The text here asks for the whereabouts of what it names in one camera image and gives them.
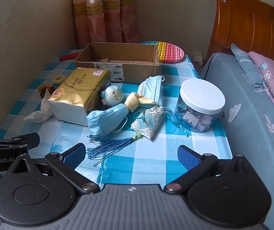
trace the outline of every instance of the wall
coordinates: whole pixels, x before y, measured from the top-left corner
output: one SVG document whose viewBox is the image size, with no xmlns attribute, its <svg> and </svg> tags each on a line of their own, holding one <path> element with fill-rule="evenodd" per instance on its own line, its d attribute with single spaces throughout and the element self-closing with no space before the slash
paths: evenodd
<svg viewBox="0 0 274 230">
<path fill-rule="evenodd" d="M 274 0 L 261 0 L 274 6 Z M 192 59 L 206 56 L 213 30 L 216 0 L 136 0 L 141 41 L 165 41 L 181 47 Z"/>
<path fill-rule="evenodd" d="M 44 67 L 76 48 L 72 0 L 0 0 L 0 125 Z"/>
</svg>

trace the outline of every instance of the bed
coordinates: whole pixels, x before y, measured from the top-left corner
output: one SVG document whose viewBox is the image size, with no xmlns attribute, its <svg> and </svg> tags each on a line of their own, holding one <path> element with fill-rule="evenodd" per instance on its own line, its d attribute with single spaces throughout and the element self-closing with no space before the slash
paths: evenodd
<svg viewBox="0 0 274 230">
<path fill-rule="evenodd" d="M 272 196 L 265 224 L 274 229 L 274 104 L 247 79 L 231 44 L 274 60 L 274 7 L 259 0 L 217 0 L 216 18 L 201 78 L 226 97 L 221 116 L 232 153 L 244 154 Z"/>
</svg>

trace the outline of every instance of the tissue pack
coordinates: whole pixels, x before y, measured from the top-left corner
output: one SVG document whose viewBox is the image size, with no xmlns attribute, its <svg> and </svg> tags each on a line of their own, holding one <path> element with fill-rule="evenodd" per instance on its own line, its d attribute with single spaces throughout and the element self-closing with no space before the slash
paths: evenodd
<svg viewBox="0 0 274 230">
<path fill-rule="evenodd" d="M 47 103 L 57 119 L 88 126 L 86 116 L 102 105 L 100 92 L 108 86 L 108 70 L 76 68 Z"/>
</svg>

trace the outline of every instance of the plastic jar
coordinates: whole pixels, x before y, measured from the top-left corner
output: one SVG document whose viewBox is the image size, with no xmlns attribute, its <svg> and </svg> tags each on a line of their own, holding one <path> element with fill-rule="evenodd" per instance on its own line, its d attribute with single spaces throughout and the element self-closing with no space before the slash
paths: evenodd
<svg viewBox="0 0 274 230">
<path fill-rule="evenodd" d="M 202 79 L 185 80 L 180 89 L 175 115 L 180 124 L 193 132 L 206 132 L 219 117 L 225 97 L 218 87 Z"/>
</svg>

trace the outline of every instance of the white tissue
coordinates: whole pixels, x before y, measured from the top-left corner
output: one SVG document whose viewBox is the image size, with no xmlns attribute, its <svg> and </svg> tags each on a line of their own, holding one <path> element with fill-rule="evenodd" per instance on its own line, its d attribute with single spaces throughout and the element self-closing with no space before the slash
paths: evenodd
<svg viewBox="0 0 274 230">
<path fill-rule="evenodd" d="M 53 116 L 53 112 L 47 104 L 47 100 L 50 98 L 50 93 L 46 89 L 44 98 L 41 100 L 40 111 L 33 112 L 26 116 L 23 120 L 30 120 L 34 123 L 42 123 L 43 121 L 48 120 L 51 116 Z"/>
</svg>

